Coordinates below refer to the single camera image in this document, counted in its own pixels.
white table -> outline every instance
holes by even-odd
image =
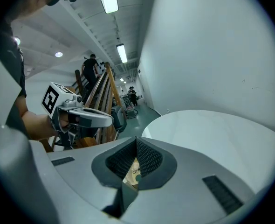
[[[275,178],[275,132],[248,119],[213,111],[178,111],[151,122],[142,137],[203,153],[255,193]]]

wooden staircase railing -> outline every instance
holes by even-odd
[[[121,107],[124,118],[126,119],[125,111],[122,108],[121,100],[117,92],[115,79],[110,64],[105,63],[105,68],[105,72],[102,73],[101,77],[97,80],[97,83],[95,84],[92,92],[90,93],[85,103],[85,107],[100,110],[110,115],[112,108],[112,100],[114,96],[117,105]],[[85,95],[84,86],[88,83],[88,81],[84,77],[80,76],[79,70],[76,70],[75,74],[76,82],[74,82],[72,86],[66,86],[66,88],[74,92],[75,94],[80,94],[83,97]],[[90,147],[98,144],[107,143],[115,140],[116,136],[117,132],[113,125],[111,125],[110,127],[99,128],[96,133],[96,139],[78,139],[76,140],[76,147],[74,148]],[[54,137],[50,149],[47,147],[47,152],[52,152],[54,150],[56,138],[57,137]],[[48,142],[48,140],[42,140],[41,142],[45,147],[46,142]]]

floor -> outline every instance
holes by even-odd
[[[141,104],[134,107],[138,111],[135,118],[127,119],[127,127],[120,133],[119,139],[125,137],[142,136],[144,129],[159,115],[146,104]]]

